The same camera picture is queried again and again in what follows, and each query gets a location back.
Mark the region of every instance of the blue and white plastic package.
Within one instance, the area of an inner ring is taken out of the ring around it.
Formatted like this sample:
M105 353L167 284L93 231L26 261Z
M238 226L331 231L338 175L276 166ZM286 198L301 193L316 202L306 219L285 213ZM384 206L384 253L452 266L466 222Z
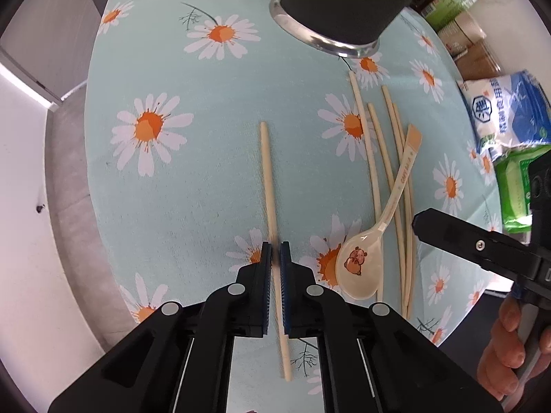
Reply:
M551 143L551 107L528 71L458 82L478 140L492 160L508 149Z

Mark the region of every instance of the silver screw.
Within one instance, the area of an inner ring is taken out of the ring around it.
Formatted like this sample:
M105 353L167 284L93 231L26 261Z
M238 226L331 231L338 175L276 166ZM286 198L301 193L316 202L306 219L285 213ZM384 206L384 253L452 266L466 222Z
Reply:
M180 306L178 306L176 303L165 303L163 304L163 307L161 308L161 312L164 313L166 316L174 315L178 310L180 309Z
M385 317L390 314L390 308L385 303L375 303L372 309L373 313L379 317Z
M321 294L323 294L323 287L318 286L317 284L312 284L311 286L308 286L306 288L306 292L308 295L311 295L313 297L319 297Z
M228 292L230 295L241 295L245 292L245 286L243 284L232 284L228 287Z

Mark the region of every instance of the spoon handle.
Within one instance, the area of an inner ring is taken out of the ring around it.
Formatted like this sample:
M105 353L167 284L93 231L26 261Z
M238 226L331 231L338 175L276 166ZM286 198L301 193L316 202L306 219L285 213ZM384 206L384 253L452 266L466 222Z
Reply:
M377 229L381 233L383 233L386 230L386 227L388 227L388 224L392 220L394 212L398 207L398 202L400 201L402 192L406 187L408 177L412 170L415 157L417 157L417 152L419 152L422 139L423 136L421 132L413 124L410 124L406 137L406 147L402 156L402 162L400 163L400 169L396 175L396 181L394 182L394 187L392 188L392 192L390 193L385 209L383 210L381 218L377 223Z

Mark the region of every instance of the orange flower center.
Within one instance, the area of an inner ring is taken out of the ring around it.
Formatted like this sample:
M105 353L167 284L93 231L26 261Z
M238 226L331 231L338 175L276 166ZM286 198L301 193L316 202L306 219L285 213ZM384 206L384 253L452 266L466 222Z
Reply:
M102 23L109 23L116 19L118 15L121 13L120 9L115 9L114 11L109 12L101 21Z
M260 262L260 250L256 247L249 249L249 261L251 264Z
M426 82L431 86L434 87L434 76L429 73L428 71L423 70L423 76L425 76Z
M442 333L443 333L442 328L438 328L434 333L433 338L430 339L431 342L433 342L436 345L442 338Z
M369 73L376 73L378 71L377 64L369 57L364 57L360 60L360 66Z
M359 140L364 134L364 131L362 130L362 122L360 121L360 117L358 115L348 113L344 116L342 123L347 133L357 140Z
M433 46L433 43L430 41L430 39L428 37L425 37L424 35L422 35L421 38L425 41L425 43L428 46Z
M163 118L154 112L146 111L138 118L134 136L139 141L156 140L163 127Z
M329 250L327 254L320 254L318 262L320 263L320 273L323 275L322 281L327 281L331 286L338 286L335 266L337 264L337 255L341 250L341 244L335 250Z
M208 37L215 42L222 43L233 39L234 35L235 30L231 29L229 26L225 26L224 24L219 24L209 32Z
M457 194L457 183L452 177L446 178L446 192L450 199L454 199Z
M151 306L139 306L139 311L132 312L132 316L136 318L138 322L142 322L153 312L155 312L155 309L153 309Z
M444 280L438 278L438 280L436 281L436 285L434 286L434 291L439 294L442 290L444 290Z
M490 159L486 155L482 157L482 166L484 167L484 172L486 172L486 174L489 174L491 171L491 163Z

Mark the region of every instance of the light blue tablecloth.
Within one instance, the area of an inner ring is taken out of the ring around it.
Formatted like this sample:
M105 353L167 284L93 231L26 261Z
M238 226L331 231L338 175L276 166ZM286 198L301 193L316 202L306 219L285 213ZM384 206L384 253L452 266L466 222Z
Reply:
M412 173L415 210L435 207L500 229L493 169L473 151L459 74L422 19L404 10L379 51L360 62L295 40L272 21L268 2L109 0L90 65L86 155L101 237L137 320L169 299L204 300L258 256L267 234L261 120L272 136L280 237L294 261L339 290L341 244L374 223L349 68L377 109L395 172L381 84L404 126L423 134ZM376 161L385 204L379 153ZM393 224L384 246L385 301L400 311ZM490 280L423 244L416 274L411 322L437 344ZM268 339L236 342L229 412L322 411L315 340L291 341L295 379L286 383L275 329L272 321Z

